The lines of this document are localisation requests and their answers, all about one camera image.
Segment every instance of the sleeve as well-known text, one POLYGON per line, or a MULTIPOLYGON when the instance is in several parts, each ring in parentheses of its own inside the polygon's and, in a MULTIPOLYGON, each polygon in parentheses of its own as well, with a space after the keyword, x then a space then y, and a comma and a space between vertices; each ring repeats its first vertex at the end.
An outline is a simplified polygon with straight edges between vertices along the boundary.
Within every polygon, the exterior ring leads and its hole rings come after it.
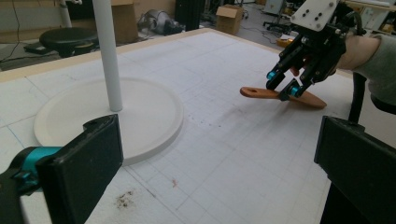
POLYGON ((396 38, 375 35, 381 44, 373 57, 354 72, 369 79, 369 91, 377 99, 396 105, 396 38))

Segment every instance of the orange wooden utensil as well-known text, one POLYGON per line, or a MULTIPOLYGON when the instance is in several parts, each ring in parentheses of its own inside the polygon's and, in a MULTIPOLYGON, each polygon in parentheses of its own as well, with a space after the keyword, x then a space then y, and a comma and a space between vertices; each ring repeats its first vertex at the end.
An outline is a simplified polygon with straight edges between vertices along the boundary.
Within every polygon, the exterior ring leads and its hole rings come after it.
MULTIPOLYGON (((240 90, 241 94, 249 98, 260 98, 260 99, 279 99, 278 91, 271 91, 267 89, 260 89, 254 87, 242 87, 240 90)), ((290 101, 308 105, 314 108, 323 109, 327 104, 320 100, 316 95, 305 91, 299 98, 290 97, 290 101)))

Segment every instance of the white tabletop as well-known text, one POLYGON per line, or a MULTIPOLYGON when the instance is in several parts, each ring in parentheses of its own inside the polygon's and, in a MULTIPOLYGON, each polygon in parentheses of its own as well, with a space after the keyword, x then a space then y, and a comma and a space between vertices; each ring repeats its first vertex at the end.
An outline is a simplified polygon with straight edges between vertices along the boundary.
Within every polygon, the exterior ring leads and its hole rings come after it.
MULTIPOLYGON (((185 118, 164 152, 120 168, 87 223, 320 221, 330 181, 313 162, 319 127, 323 115, 347 118, 350 78, 334 75, 309 88, 328 104, 313 110, 240 95, 244 86, 264 88, 278 56, 229 35, 205 30, 119 53, 122 77, 171 88, 185 118), (125 193, 130 201, 119 206, 125 193)), ((45 63, 34 76, 0 83, 0 173, 19 151, 38 146, 35 114, 51 97, 104 76, 97 56, 80 59, 57 69, 45 63)), ((22 200, 31 223, 50 223, 42 193, 22 200)))

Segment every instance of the person's arm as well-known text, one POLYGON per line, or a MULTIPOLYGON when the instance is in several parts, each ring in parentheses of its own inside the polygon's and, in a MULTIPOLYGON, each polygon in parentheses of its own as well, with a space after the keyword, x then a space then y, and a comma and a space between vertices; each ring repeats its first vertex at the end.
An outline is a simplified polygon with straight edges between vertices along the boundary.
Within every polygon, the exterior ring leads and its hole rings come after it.
POLYGON ((352 35, 346 39, 346 53, 340 58, 337 68, 353 70, 369 59, 378 50, 380 39, 366 36, 352 35))
POLYGON ((351 36, 338 68, 352 70, 369 79, 369 91, 380 101, 396 105, 396 38, 351 36))

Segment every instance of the robotic hand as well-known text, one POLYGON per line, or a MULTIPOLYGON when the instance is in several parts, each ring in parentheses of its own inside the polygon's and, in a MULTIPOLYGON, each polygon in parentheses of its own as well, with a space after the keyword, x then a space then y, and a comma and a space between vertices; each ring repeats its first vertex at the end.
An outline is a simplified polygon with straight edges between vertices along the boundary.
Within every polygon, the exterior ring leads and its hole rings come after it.
POLYGON ((304 71, 300 83, 292 81, 279 93, 281 101, 290 96, 300 97, 311 85, 325 80, 335 72, 341 55, 346 52, 346 38, 352 31, 348 24, 355 17, 355 34, 363 35, 361 17, 350 12, 335 25, 329 21, 338 5, 338 0, 306 0, 291 16, 290 21, 297 25, 298 35, 280 54, 279 62, 267 74, 266 88, 274 90, 285 78, 284 73, 292 67, 304 71))

